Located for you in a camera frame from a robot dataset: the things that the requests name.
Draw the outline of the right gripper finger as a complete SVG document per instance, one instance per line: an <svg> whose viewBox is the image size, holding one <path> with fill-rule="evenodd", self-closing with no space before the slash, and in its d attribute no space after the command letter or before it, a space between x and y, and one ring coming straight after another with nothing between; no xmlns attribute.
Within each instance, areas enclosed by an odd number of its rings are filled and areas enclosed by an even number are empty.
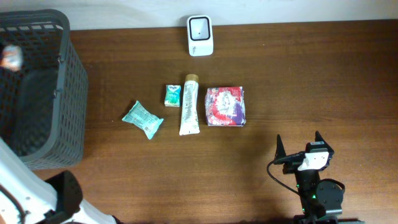
<svg viewBox="0 0 398 224"><path fill-rule="evenodd" d="M284 145L282 142L282 138L280 136L280 134L277 135L277 145L276 145L276 150L275 150L275 160L280 160L282 158L286 157L286 153L285 153L285 149L284 149Z"/></svg>
<svg viewBox="0 0 398 224"><path fill-rule="evenodd" d="M321 146L321 145L328 146L328 143L324 140L324 138L321 136L319 131L315 132L314 145L316 145L316 146Z"/></svg>

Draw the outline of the teal wet wipes pack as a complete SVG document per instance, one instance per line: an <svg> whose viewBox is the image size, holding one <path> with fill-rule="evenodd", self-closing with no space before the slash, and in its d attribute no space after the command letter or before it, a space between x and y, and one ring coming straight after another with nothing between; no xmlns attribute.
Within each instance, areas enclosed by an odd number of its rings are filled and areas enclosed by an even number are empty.
<svg viewBox="0 0 398 224"><path fill-rule="evenodd" d="M122 121L134 124L139 129L143 130L147 138L151 140L164 119L151 114L139 101L136 101L134 106L122 118Z"/></svg>

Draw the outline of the teal small tissue pack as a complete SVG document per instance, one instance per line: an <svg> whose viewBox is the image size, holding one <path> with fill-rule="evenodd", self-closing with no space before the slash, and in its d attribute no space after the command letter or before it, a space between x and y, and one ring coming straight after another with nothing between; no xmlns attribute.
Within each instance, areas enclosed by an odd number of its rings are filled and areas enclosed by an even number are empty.
<svg viewBox="0 0 398 224"><path fill-rule="evenodd" d="M164 105L168 107L179 107L181 89L180 85L166 85Z"/></svg>

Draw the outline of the white tube with brown cap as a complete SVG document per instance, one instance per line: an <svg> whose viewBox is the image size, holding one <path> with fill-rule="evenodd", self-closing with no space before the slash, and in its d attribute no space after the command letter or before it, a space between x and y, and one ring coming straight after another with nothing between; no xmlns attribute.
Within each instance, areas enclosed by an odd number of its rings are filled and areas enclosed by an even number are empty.
<svg viewBox="0 0 398 224"><path fill-rule="evenodd" d="M182 117L179 135L199 134L197 98L198 98L198 75L188 74L185 77L182 99Z"/></svg>

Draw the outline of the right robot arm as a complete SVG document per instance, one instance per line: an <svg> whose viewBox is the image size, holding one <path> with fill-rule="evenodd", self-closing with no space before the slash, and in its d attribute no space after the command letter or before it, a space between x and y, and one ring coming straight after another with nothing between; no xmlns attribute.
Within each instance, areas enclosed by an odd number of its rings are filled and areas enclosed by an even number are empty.
<svg viewBox="0 0 398 224"><path fill-rule="evenodd" d="M338 218L343 213L341 204L346 187L337 180L320 178L319 172L330 165L335 151L318 131L315 133L314 142L307 143L304 151L295 154L286 154L280 135L277 135L276 142L275 157L268 163L267 168L271 165L282 165L283 174L295 176L296 189L279 181L270 170L267 170L267 173L278 184L299 196L303 213L294 216L293 223L362 223L358 219Z"/></svg>

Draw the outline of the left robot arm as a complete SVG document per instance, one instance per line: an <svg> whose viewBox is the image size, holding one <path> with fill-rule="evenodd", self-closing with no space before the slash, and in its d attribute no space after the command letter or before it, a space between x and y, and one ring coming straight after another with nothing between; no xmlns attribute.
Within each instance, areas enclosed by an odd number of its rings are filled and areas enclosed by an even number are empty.
<svg viewBox="0 0 398 224"><path fill-rule="evenodd" d="M110 223L121 221L102 213L83 198L68 170L47 180L37 177L1 141L1 221L3 223Z"/></svg>

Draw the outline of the red purple white packet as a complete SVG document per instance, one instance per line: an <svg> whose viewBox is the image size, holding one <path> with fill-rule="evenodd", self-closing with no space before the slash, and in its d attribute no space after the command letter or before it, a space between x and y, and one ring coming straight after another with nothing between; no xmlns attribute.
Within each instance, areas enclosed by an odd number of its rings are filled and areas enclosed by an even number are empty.
<svg viewBox="0 0 398 224"><path fill-rule="evenodd" d="M246 109L243 87L208 88L205 96L205 112L208 126L244 126Z"/></svg>

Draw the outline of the orange small tissue pack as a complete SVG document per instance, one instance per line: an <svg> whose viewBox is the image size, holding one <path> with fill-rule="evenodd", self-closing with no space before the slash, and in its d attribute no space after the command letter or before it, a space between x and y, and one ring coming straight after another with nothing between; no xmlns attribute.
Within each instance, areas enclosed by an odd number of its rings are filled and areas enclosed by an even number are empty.
<svg viewBox="0 0 398 224"><path fill-rule="evenodd" d="M1 67L18 72L22 68L22 49L16 45L1 44Z"/></svg>

